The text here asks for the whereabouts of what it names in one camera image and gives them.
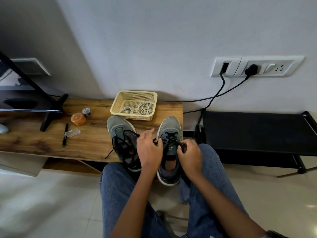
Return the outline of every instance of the monitor stand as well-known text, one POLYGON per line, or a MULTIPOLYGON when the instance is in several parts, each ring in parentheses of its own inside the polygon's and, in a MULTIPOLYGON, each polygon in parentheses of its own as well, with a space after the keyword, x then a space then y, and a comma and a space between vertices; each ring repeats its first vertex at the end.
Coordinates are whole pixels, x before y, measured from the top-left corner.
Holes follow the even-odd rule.
POLYGON ((67 98, 68 98, 68 94, 64 94, 59 100, 56 101, 56 105, 54 106, 54 109, 61 110, 61 113, 46 113, 44 121, 40 127, 41 131, 45 132, 47 127, 50 125, 50 123, 54 119, 59 119, 62 116, 62 114, 63 114, 62 106, 67 98))

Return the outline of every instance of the floor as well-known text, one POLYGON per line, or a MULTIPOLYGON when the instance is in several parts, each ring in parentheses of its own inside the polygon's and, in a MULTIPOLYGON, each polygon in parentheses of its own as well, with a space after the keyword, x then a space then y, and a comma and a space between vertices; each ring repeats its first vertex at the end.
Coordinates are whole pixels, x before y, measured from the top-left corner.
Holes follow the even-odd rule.
MULTIPOLYGON (((307 168, 315 158, 304 157, 307 168)), ((225 165, 250 217, 288 237, 317 237, 317 171, 277 179, 292 169, 225 165)), ((37 178, 0 174, 0 238, 102 236, 99 178, 43 170, 37 178)), ((177 188, 155 182, 154 209, 187 218, 177 188)), ((186 227, 171 225, 176 235, 186 227)))

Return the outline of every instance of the wooden tabletop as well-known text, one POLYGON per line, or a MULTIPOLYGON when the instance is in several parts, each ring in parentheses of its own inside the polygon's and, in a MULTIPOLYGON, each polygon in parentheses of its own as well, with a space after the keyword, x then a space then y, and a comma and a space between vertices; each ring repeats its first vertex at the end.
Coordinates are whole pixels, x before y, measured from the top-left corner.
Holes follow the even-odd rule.
MULTIPOLYGON (((9 133, 0 134, 0 151, 39 155, 56 158, 70 158, 103 162, 119 162, 116 153, 105 160, 112 150, 112 140, 107 130, 107 119, 111 116, 113 100, 67 99, 63 105, 65 114, 61 119, 52 121, 45 132, 40 131, 45 114, 24 112, 0 112, 0 123, 9 128, 9 133), (92 115, 82 126, 70 121, 73 113, 90 108, 92 115), (68 130, 78 128, 81 133, 67 138, 66 147, 62 147, 65 125, 68 130)), ((151 121, 129 120, 137 133, 154 128, 157 130, 168 116, 175 116, 183 127, 183 104, 157 102, 151 121)))

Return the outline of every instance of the shoe insole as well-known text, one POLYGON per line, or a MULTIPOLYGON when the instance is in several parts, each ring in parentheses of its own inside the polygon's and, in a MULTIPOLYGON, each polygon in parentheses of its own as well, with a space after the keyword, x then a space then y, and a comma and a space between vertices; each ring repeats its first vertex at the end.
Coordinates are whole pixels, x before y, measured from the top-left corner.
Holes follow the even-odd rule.
POLYGON ((165 161, 165 169, 170 171, 172 169, 175 169, 176 167, 176 160, 166 160, 165 161))

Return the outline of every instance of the white cable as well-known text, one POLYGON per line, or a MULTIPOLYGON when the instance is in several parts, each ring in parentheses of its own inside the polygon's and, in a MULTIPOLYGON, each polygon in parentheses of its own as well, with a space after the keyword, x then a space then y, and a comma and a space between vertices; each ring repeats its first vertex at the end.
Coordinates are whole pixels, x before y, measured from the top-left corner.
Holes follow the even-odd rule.
POLYGON ((125 110, 130 110, 130 114, 133 114, 133 109, 131 108, 131 107, 124 107, 124 108, 122 108, 121 110, 120 110, 120 112, 119 113, 122 113, 123 111, 125 111, 125 110))
POLYGON ((140 115, 149 115, 150 107, 152 107, 153 103, 150 101, 143 101, 138 105, 138 113, 140 115))

